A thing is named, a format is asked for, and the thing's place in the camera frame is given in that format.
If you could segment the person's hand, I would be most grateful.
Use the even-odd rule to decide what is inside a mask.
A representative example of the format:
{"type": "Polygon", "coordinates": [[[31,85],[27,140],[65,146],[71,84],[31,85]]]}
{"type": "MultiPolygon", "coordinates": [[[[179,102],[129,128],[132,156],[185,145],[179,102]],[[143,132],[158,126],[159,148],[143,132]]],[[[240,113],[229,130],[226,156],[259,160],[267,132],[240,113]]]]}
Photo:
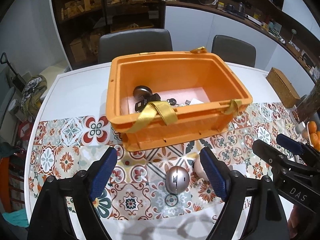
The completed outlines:
{"type": "Polygon", "coordinates": [[[307,218],[308,214],[304,207],[298,205],[293,206],[289,220],[287,221],[290,239],[294,239],[303,234],[307,218]]]}

